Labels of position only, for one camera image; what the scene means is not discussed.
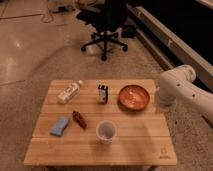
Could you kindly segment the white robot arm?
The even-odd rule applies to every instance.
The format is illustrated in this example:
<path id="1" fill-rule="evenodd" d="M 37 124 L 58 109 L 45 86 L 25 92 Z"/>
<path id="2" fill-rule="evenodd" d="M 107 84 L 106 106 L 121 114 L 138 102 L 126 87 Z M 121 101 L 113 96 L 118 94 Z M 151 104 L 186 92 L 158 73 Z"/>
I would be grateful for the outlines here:
<path id="1" fill-rule="evenodd" d="M 213 123 L 213 93 L 194 85 L 195 79 L 194 68 L 186 64 L 162 72 L 158 77 L 155 103 L 167 107 L 176 99 L 182 100 L 198 109 Z"/>

